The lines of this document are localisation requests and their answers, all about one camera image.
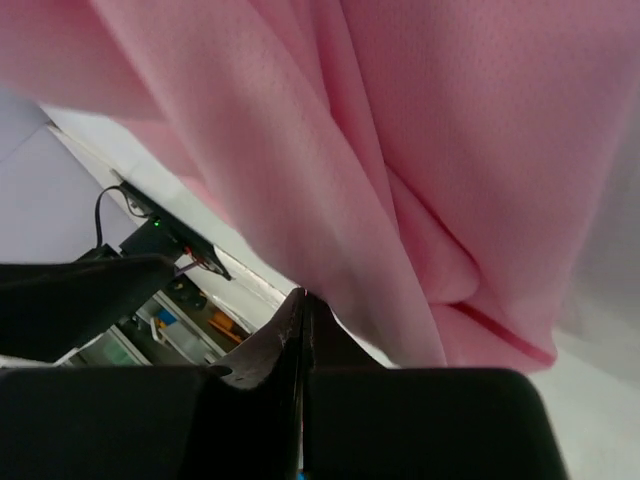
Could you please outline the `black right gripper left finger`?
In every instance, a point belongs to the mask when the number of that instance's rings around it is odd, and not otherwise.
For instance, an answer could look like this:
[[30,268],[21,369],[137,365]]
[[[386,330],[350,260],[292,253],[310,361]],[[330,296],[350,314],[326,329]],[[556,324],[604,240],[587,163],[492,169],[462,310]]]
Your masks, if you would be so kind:
[[305,293],[211,366],[1,376],[5,479],[293,479]]

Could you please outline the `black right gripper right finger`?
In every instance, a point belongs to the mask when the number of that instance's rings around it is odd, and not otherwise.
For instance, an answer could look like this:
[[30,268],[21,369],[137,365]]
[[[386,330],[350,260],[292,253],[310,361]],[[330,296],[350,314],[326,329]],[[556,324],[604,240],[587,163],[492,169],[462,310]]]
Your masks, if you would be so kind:
[[501,368],[389,369],[304,297],[309,479],[565,479],[543,401]]

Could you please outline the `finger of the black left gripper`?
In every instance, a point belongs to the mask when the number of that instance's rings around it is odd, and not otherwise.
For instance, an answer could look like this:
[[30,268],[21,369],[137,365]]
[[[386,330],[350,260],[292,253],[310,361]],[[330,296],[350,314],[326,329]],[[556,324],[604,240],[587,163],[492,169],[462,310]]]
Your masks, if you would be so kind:
[[58,360],[135,313],[173,280],[173,263],[142,255],[1,266],[1,354]]

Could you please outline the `pink t shirt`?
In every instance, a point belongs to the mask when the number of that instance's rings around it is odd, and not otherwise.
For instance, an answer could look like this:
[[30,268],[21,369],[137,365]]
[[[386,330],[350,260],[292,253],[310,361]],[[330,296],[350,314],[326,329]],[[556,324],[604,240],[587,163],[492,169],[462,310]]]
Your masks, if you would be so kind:
[[639,90],[639,5],[5,1],[1,80],[125,126],[394,363],[532,372]]

